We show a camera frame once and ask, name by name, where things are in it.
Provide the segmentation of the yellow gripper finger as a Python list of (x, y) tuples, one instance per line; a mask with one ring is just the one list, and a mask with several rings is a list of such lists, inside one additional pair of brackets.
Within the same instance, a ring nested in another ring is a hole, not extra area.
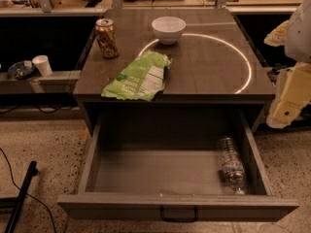
[(266, 119), (269, 127), (289, 126), (311, 102), (311, 64), (298, 62), (280, 71), (276, 83), (276, 97)]
[(285, 36), (287, 32), (288, 21), (284, 21), (273, 29), (263, 40), (271, 47), (280, 47), (285, 44)]

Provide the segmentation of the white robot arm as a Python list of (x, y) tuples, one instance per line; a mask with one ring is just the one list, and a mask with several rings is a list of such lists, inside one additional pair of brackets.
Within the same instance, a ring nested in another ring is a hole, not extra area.
[(311, 101), (311, 0), (303, 0), (289, 20), (273, 29), (264, 39), (271, 47), (284, 47), (285, 56), (295, 66), (282, 71), (277, 79), (276, 98), (266, 124), (272, 128), (290, 125)]

